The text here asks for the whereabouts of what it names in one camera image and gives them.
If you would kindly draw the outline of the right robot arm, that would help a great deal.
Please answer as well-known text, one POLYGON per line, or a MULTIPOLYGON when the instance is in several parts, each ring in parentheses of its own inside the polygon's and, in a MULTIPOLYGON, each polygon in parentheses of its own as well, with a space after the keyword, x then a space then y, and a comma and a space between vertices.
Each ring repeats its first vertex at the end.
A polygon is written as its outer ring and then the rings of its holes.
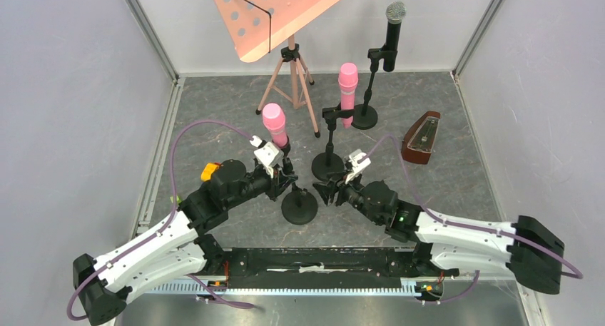
POLYGON ((564 242, 536 218, 521 215, 513 223, 454 217, 401 200, 384 181, 363 185, 359 178, 332 177, 313 183, 326 205, 347 203, 392 239, 414 242, 413 268, 511 273, 531 290, 557 295, 561 289, 564 242))

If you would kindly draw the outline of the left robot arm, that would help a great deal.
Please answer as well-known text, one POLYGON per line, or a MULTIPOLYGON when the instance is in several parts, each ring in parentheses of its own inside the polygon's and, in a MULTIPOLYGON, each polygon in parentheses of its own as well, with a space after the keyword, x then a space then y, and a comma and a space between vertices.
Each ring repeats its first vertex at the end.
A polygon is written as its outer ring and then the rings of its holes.
POLYGON ((204 271, 216 274, 224 255, 203 247, 210 230, 228 219, 231 209, 260 195, 275 201, 298 177, 289 158, 269 166, 255 162, 252 171, 238 160, 209 163, 200 175, 201 186, 176 204, 156 225, 104 255, 78 256, 72 264, 73 287, 67 314, 79 301, 83 318, 102 325, 120 315, 143 293, 174 278, 204 271))

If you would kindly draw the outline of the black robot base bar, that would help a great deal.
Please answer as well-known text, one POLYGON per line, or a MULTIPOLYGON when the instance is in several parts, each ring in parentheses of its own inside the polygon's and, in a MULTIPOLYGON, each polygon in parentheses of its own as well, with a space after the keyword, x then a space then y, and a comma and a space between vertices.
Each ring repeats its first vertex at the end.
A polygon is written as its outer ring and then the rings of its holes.
POLYGON ((401 279, 459 276, 408 248, 232 248, 199 273, 224 276, 235 289, 397 288, 401 279))

